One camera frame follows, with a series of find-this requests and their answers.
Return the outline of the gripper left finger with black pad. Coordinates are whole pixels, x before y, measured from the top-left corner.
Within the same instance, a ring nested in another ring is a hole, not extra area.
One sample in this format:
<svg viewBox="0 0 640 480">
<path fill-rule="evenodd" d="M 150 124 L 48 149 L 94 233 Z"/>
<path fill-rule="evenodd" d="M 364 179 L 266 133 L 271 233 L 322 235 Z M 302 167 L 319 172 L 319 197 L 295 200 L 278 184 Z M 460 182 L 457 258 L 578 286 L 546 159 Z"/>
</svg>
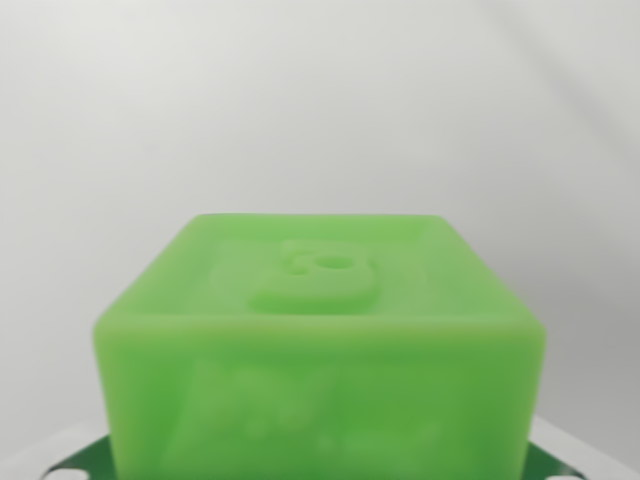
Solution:
<svg viewBox="0 0 640 480">
<path fill-rule="evenodd" d="M 66 427 L 1 461 L 2 479 L 115 479 L 105 420 Z"/>
</svg>

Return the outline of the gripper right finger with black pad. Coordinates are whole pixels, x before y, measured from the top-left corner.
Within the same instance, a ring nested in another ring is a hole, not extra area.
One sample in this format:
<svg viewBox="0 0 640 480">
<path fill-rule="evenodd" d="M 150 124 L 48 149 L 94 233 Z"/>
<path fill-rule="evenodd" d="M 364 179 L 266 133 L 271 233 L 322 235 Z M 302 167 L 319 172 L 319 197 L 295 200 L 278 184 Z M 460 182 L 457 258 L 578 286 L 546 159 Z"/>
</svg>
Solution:
<svg viewBox="0 0 640 480">
<path fill-rule="evenodd" d="M 544 419 L 529 437 L 525 479 L 638 479 L 639 473 Z"/>
</svg>

